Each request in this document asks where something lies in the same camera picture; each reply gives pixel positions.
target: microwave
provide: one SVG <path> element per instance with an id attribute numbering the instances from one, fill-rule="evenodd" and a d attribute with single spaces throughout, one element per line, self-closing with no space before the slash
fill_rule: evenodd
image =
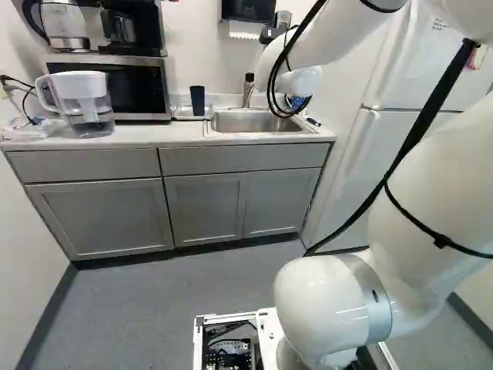
<path id="1" fill-rule="evenodd" d="M 46 73 L 101 71 L 117 123 L 171 120 L 165 58 L 59 53 L 43 56 Z"/>

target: robotic arm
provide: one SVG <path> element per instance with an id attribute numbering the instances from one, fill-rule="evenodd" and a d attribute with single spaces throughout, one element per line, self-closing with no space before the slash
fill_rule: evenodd
<path id="1" fill-rule="evenodd" d="M 422 1 L 469 38 L 493 43 L 493 2 Z M 317 65 L 342 57 L 404 3 L 329 0 L 291 49 L 293 71 L 287 72 L 285 62 L 280 67 L 276 91 L 302 95 L 305 89 L 305 96 L 310 95 L 321 79 Z M 277 38 L 264 51 L 257 88 L 267 87 L 283 41 L 283 36 Z M 371 208 L 370 250 L 301 258 L 281 269 L 274 285 L 285 334 L 278 358 L 292 351 L 312 369 L 344 368 L 357 347 L 428 325 L 447 296 L 487 264 L 478 256 L 437 247 L 392 198 L 422 224 L 469 251 L 492 253 L 492 121 L 493 93 L 404 158 L 387 183 L 388 191 L 382 191 Z"/>
<path id="2" fill-rule="evenodd" d="M 289 53 L 278 72 L 277 91 L 297 96 L 310 96 L 323 79 L 320 65 L 345 56 L 355 45 L 384 23 L 407 0 L 318 0 L 317 19 L 310 23 Z M 287 39 L 296 32 L 290 30 Z M 264 50 L 255 71 L 255 86 L 267 89 L 270 71 L 284 49 L 284 35 L 273 40 Z"/>

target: gray carpet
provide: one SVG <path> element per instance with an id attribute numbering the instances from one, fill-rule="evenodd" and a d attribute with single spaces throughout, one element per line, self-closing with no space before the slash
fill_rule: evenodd
<path id="1" fill-rule="evenodd" d="M 272 283 L 298 241 L 81 271 L 35 370 L 191 370 L 196 315 L 273 305 Z M 401 370 L 493 368 L 491 351 L 450 308 L 388 342 Z"/>

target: wall outlet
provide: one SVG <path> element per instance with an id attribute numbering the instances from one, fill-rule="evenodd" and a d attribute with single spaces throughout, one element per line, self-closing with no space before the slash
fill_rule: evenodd
<path id="1" fill-rule="evenodd" d="M 3 100 L 3 99 L 7 99 L 8 98 L 8 95 L 7 95 L 7 92 L 5 91 L 5 88 L 3 87 L 3 85 L 0 83 L 0 99 Z"/>

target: cabinet door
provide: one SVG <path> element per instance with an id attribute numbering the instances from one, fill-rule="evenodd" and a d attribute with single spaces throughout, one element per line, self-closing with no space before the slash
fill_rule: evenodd
<path id="1" fill-rule="evenodd" d="M 165 178 L 177 247 L 242 237 L 247 175 Z"/>
<path id="2" fill-rule="evenodd" d="M 298 232 L 320 168 L 250 173 L 244 237 Z"/>
<path id="3" fill-rule="evenodd" d="M 73 260 L 173 248 L 160 178 L 25 188 Z"/>

